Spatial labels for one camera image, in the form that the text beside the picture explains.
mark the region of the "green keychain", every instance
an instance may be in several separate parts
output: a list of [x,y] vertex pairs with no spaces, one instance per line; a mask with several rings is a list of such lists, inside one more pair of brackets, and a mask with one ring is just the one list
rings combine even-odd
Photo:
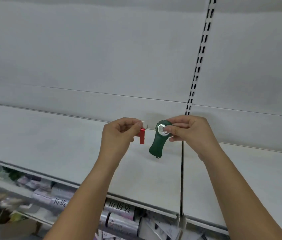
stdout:
[[167,125],[172,125],[172,124],[167,120],[162,120],[159,121],[155,126],[155,137],[149,149],[149,152],[156,158],[162,157],[162,150],[165,142],[169,137],[173,136],[169,132],[163,130],[163,128],[166,127]]

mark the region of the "hand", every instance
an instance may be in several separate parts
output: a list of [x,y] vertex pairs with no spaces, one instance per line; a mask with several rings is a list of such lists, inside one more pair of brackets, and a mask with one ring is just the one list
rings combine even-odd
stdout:
[[117,167],[142,125],[135,118],[121,118],[104,125],[98,160]]
[[215,153],[222,152],[206,118],[180,115],[167,121],[173,124],[164,128],[165,131],[174,135],[169,140],[185,141],[202,161],[213,157]]

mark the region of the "forearm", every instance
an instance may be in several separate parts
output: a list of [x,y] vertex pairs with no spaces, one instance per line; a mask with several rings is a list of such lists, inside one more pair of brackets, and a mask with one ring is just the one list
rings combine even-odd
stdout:
[[282,229],[222,150],[204,163],[231,239],[282,240]]
[[97,160],[44,239],[93,239],[115,169]]

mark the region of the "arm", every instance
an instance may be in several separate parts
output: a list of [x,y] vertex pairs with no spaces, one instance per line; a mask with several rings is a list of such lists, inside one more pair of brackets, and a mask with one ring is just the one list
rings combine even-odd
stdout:
[[207,120],[181,115],[168,119],[174,134],[170,141],[184,140],[207,168],[232,240],[282,240],[282,229],[224,153]]
[[104,126],[99,157],[93,169],[44,240],[94,238],[113,174],[141,127],[142,122],[132,118],[122,118]]

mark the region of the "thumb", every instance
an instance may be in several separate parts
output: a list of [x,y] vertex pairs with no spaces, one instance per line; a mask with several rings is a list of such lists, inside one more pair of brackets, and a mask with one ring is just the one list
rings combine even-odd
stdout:
[[140,121],[140,122],[134,124],[130,129],[128,129],[123,134],[127,135],[130,139],[132,139],[133,137],[135,137],[140,132],[142,126],[143,126],[143,122]]
[[185,136],[186,129],[180,128],[174,125],[167,125],[163,128],[164,131],[170,132],[172,135],[179,136],[183,139]]

